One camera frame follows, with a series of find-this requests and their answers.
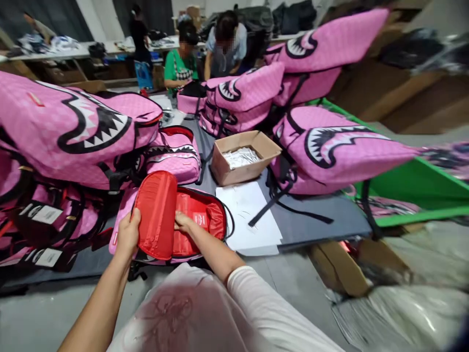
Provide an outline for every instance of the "plastic bag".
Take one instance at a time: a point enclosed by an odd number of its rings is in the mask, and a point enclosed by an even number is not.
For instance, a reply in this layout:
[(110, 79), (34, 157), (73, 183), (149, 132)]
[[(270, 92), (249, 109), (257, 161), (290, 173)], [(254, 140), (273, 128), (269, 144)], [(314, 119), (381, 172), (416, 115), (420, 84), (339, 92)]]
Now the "plastic bag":
[(332, 308), (349, 343), (363, 351), (444, 351), (457, 338), (469, 296), (450, 288), (383, 286)]
[(379, 60), (399, 68), (414, 68), (423, 64), (443, 50), (436, 30), (420, 28), (413, 30), (381, 49)]
[(388, 237), (386, 244), (414, 273), (414, 284), (469, 287), (469, 229), (450, 221), (432, 221), (421, 231)]

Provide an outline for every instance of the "black bag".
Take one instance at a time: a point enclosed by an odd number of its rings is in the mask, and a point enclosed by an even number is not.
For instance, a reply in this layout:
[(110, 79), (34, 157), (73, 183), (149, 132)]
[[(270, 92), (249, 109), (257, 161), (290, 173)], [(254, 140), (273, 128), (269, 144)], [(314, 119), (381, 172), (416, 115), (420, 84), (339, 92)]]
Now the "black bag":
[(311, 0), (305, 0), (287, 7), (282, 3), (274, 10), (277, 34), (297, 34), (301, 30), (313, 29), (317, 12)]
[(95, 43), (88, 47), (89, 55), (95, 59), (103, 59), (106, 56), (106, 48), (103, 43)]
[(379, 60), (399, 68), (414, 68), (443, 50), (434, 29), (413, 30), (381, 49)]
[(160, 39), (166, 38), (168, 35), (165, 32), (160, 32), (157, 30), (152, 29), (148, 32), (148, 37), (152, 42), (158, 41)]
[(256, 59), (262, 57), (269, 45), (270, 36), (274, 29), (274, 18), (267, 6), (246, 7), (236, 10), (239, 22), (248, 32), (246, 42), (246, 56), (243, 64), (254, 66)]

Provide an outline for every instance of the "white paper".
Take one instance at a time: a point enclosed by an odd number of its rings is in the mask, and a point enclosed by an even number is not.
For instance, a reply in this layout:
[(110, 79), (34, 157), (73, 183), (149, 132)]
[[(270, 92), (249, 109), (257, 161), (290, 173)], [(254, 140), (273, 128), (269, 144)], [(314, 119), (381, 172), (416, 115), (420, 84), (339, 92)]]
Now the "white paper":
[(33, 216), (33, 220), (50, 225), (60, 216), (62, 212), (63, 211), (60, 209), (45, 205)]
[(233, 214), (234, 233), (226, 241), (230, 249), (241, 251), (281, 244), (282, 234), (270, 210), (254, 227), (248, 225), (249, 221), (267, 204), (257, 182), (218, 187), (216, 196)]
[(62, 251), (46, 248), (35, 264), (40, 266), (53, 267), (57, 260), (59, 260), (61, 254)]
[(171, 100), (166, 94), (151, 95), (150, 99), (161, 106), (163, 110), (172, 110)]

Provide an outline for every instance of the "person's arm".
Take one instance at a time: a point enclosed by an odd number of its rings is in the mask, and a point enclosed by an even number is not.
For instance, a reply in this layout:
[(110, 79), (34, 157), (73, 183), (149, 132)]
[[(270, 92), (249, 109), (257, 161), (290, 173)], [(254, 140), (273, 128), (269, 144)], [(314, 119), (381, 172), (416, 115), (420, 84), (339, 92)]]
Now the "person's arm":
[(205, 48), (207, 49), (207, 56), (205, 58), (204, 78), (206, 81), (208, 81), (210, 79), (210, 76), (212, 75), (212, 59), (213, 52), (215, 51), (215, 46), (215, 27), (212, 27), (207, 42), (205, 43)]
[(176, 71), (174, 70), (174, 53), (170, 51), (166, 55), (165, 62), (165, 87), (167, 89), (179, 88), (187, 84), (187, 81), (177, 81), (176, 80)]
[(205, 68), (204, 68), (204, 78), (206, 81), (210, 79), (211, 69), (212, 69), (212, 57), (213, 54), (211, 51), (207, 51), (207, 57), (205, 58)]
[(224, 284), (226, 284), (228, 277), (235, 269), (246, 265), (222, 241), (209, 234), (181, 212), (176, 212), (174, 229), (183, 231), (192, 238), (210, 268)]
[(247, 46), (247, 33), (244, 27), (239, 27), (239, 44), (236, 48), (236, 53), (234, 53), (234, 67), (230, 71), (230, 75), (235, 75), (239, 68), (241, 67), (241, 62), (243, 61), (244, 57), (246, 56)]
[(236, 75), (240, 67), (241, 67), (241, 60), (236, 60), (234, 62), (233, 69), (230, 71), (230, 76)]
[(116, 253), (58, 352), (104, 352), (108, 348), (137, 249), (139, 223), (140, 211), (136, 208), (132, 219), (128, 213), (119, 223)]

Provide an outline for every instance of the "white tag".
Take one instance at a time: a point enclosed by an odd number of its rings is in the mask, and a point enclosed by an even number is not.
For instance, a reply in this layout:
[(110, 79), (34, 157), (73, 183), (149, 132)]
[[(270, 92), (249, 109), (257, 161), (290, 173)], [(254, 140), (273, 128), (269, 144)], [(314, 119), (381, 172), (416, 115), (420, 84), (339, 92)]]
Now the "white tag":
[(37, 212), (36, 215), (34, 215), (33, 220), (50, 225), (60, 216), (62, 212), (63, 211), (60, 209), (45, 205), (41, 208), (40, 211)]
[(46, 248), (35, 264), (40, 266), (53, 267), (57, 260), (59, 260), (61, 254), (62, 251)]

